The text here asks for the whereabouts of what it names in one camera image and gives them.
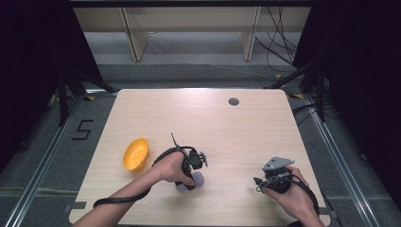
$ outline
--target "wrist strap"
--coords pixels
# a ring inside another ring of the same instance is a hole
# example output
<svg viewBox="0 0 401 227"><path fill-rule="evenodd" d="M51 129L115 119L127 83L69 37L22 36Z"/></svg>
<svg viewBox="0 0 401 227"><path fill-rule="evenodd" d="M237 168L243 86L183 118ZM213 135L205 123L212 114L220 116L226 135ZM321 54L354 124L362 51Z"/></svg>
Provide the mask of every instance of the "wrist strap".
<svg viewBox="0 0 401 227"><path fill-rule="evenodd" d="M101 204L111 204L111 203L125 203L125 202L134 202L143 199L150 191L150 188L139 195L133 197L125 197L125 198L105 198L100 199L94 203L94 208Z"/></svg>

